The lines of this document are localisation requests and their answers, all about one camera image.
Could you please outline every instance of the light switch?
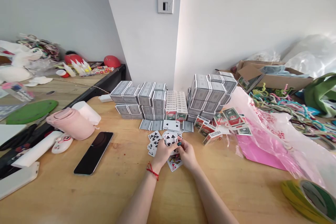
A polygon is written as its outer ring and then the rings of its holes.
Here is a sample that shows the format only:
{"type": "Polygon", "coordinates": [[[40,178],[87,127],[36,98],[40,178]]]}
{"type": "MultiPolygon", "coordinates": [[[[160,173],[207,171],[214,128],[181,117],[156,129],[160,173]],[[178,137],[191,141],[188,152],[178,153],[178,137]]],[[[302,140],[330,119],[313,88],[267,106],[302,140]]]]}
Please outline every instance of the light switch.
{"type": "Polygon", "coordinates": [[[174,0],[157,0],[157,12],[173,14],[174,0]]]}

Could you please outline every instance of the red hat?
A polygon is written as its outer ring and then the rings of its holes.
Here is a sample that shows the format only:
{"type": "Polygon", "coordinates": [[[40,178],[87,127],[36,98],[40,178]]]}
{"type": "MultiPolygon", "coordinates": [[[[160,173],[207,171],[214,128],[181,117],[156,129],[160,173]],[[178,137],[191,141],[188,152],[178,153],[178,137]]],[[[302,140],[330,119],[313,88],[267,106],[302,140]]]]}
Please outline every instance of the red hat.
{"type": "Polygon", "coordinates": [[[104,64],[108,67],[113,67],[113,68],[117,68],[120,67],[120,61],[118,60],[117,57],[113,56],[113,55],[107,55],[104,58],[104,64]]]}

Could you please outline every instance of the paper towel roll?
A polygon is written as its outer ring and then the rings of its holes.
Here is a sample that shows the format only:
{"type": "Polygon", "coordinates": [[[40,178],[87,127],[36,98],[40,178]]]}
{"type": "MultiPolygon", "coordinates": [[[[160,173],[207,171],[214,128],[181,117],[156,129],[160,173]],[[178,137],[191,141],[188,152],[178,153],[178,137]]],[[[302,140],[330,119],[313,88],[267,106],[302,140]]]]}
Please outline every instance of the paper towel roll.
{"type": "Polygon", "coordinates": [[[47,150],[49,150],[54,144],[56,138],[58,138],[63,133],[61,131],[53,131],[46,138],[44,138],[41,142],[27,151],[23,156],[21,156],[18,160],[12,163],[14,167],[29,167],[31,166],[37,159],[39,159],[47,150]]]}
{"type": "Polygon", "coordinates": [[[90,107],[89,104],[87,104],[85,101],[77,102],[72,106],[73,109],[78,110],[78,112],[87,120],[89,120],[90,123],[93,125],[98,125],[100,120],[102,119],[100,115],[96,111],[93,110],[93,108],[90,107]]]}

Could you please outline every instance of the pink thermos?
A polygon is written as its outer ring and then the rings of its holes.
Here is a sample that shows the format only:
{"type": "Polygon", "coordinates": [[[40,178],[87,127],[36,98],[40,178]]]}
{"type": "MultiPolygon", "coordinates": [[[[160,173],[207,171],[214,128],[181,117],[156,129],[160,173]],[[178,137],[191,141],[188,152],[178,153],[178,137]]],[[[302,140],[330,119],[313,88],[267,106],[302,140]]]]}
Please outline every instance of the pink thermos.
{"type": "Polygon", "coordinates": [[[48,116],[46,121],[77,140],[88,138],[95,130],[92,123],[85,119],[78,110],[69,107],[48,116]]]}

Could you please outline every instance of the black phone screen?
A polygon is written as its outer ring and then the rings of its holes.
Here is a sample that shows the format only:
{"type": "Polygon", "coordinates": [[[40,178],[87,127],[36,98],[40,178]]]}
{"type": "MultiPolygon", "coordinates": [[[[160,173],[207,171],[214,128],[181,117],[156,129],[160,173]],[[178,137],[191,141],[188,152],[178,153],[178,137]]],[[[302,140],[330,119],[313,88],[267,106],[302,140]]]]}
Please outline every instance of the black phone screen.
{"type": "Polygon", "coordinates": [[[96,169],[112,137],[112,132],[100,132],[73,171],[74,174],[91,175],[96,169]]]}

